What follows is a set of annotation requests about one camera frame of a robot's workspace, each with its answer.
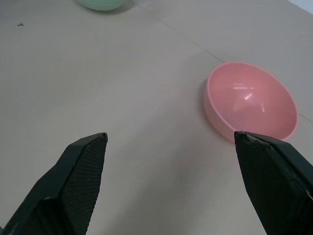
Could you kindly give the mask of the green plastic bowl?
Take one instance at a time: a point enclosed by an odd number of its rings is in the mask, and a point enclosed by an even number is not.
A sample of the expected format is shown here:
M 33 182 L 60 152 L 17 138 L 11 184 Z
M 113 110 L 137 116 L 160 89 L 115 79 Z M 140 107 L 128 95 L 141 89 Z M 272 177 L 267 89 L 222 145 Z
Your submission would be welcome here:
M 111 11 L 121 7 L 126 0 L 76 0 L 82 6 L 96 11 Z

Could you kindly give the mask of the pink plastic bowl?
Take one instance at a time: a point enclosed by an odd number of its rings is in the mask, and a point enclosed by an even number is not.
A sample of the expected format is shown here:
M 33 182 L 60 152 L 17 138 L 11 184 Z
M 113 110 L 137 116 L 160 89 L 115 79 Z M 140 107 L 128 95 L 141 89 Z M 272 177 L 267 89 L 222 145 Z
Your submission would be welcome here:
M 286 87 L 268 71 L 249 63 L 228 62 L 209 75 L 203 106 L 212 127 L 234 142 L 236 131 L 279 140 L 298 127 L 298 110 Z

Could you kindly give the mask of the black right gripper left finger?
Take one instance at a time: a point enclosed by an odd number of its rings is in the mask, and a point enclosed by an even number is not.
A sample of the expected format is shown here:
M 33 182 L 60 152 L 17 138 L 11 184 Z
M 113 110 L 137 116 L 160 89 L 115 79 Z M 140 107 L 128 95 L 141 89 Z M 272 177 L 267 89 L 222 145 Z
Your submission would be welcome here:
M 0 235 L 86 235 L 100 191 L 107 142 L 107 133 L 98 133 L 70 144 Z

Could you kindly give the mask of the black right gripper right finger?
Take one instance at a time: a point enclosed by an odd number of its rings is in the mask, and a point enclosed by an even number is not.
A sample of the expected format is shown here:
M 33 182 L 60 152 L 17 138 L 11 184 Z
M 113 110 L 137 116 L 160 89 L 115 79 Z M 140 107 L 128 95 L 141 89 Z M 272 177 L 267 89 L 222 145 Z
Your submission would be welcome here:
M 247 194 L 267 235 L 313 235 L 313 165 L 291 144 L 236 131 Z

